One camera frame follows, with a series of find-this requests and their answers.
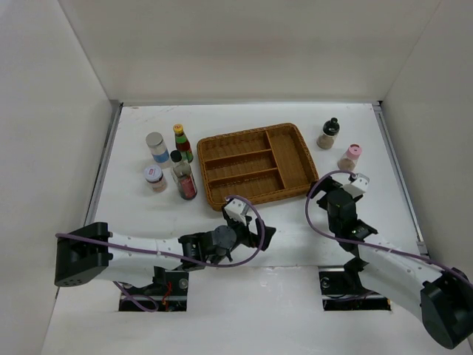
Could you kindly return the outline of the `spice shaker pink lid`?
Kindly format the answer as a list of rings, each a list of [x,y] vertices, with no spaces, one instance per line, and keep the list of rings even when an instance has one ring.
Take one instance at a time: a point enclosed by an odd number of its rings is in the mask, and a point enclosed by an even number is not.
[[[356,143],[351,144],[338,160],[338,168],[340,170],[353,172],[361,154],[362,148]]]

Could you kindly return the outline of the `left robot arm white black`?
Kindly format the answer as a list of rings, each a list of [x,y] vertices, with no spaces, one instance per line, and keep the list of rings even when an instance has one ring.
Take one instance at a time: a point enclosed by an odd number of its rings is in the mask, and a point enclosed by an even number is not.
[[[231,254],[240,246],[265,251],[276,229],[257,218],[240,220],[223,215],[225,224],[213,230],[171,239],[149,239],[111,232],[107,223],[97,222],[68,234],[58,233],[55,279],[58,287],[109,280],[159,294],[166,286],[161,271],[199,271],[216,268],[223,260],[236,266]]]

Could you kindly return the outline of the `brown wicker divided tray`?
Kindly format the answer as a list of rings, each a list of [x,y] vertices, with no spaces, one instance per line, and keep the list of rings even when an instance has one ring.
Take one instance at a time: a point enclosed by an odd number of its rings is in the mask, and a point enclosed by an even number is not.
[[[319,179],[298,127],[277,124],[201,139],[197,155],[209,206],[219,211],[229,195],[253,204],[306,194]]]

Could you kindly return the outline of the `pepper grinder black top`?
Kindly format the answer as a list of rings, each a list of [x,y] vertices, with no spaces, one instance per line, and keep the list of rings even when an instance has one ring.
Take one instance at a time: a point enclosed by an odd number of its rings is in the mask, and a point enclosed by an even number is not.
[[[331,118],[326,121],[316,140],[318,147],[321,149],[331,149],[338,136],[339,130],[340,125],[337,118]]]

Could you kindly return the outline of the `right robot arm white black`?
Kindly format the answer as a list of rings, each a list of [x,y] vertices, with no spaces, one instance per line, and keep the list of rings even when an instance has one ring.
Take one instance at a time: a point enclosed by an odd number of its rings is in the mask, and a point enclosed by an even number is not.
[[[344,287],[366,289],[392,300],[416,317],[437,344],[453,349],[472,335],[472,282],[457,268],[394,247],[358,218],[356,204],[368,179],[352,177],[342,185],[326,175],[307,193],[318,193],[330,233],[353,258],[345,265]]]

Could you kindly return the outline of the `dark sauce bottle black cap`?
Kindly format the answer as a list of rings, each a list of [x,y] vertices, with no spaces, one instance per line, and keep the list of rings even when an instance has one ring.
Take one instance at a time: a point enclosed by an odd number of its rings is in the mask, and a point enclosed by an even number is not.
[[[170,154],[173,163],[171,167],[172,177],[177,185],[178,192],[182,199],[192,200],[197,196],[197,186],[191,166],[178,150]]]

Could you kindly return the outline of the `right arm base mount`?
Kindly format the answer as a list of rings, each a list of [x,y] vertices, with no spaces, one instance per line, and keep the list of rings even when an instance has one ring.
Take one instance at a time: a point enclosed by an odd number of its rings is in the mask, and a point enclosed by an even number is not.
[[[366,263],[356,258],[343,267],[319,269],[322,307],[325,311],[391,311],[390,301],[361,284]]]

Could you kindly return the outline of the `clear jar silver lid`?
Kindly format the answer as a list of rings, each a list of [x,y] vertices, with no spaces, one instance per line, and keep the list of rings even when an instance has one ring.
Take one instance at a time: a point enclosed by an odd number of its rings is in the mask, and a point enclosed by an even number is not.
[[[167,169],[171,166],[170,154],[159,132],[151,132],[146,136],[146,144],[151,152],[155,163],[161,169]]]

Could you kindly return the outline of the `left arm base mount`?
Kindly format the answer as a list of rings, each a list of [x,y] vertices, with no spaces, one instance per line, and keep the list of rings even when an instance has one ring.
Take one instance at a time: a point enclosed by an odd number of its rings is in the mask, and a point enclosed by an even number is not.
[[[154,269],[152,283],[142,288],[122,285],[123,289],[135,300],[120,293],[118,310],[122,312],[159,311],[185,312],[188,303],[188,278],[185,271],[166,271]]]

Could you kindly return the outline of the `spice jar red white lid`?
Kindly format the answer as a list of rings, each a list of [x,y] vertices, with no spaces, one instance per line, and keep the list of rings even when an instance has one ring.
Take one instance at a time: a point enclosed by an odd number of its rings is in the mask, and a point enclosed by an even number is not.
[[[163,192],[167,187],[163,170],[158,165],[150,165],[144,169],[144,178],[154,192]]]

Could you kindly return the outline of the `green bottle yellow cap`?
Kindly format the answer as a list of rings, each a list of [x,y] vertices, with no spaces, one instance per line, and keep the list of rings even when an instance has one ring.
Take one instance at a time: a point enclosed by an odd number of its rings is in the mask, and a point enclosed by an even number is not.
[[[186,134],[184,133],[182,124],[175,124],[173,126],[174,141],[176,149],[181,153],[183,160],[191,163],[194,159],[193,152],[191,150],[191,144],[188,141]]]

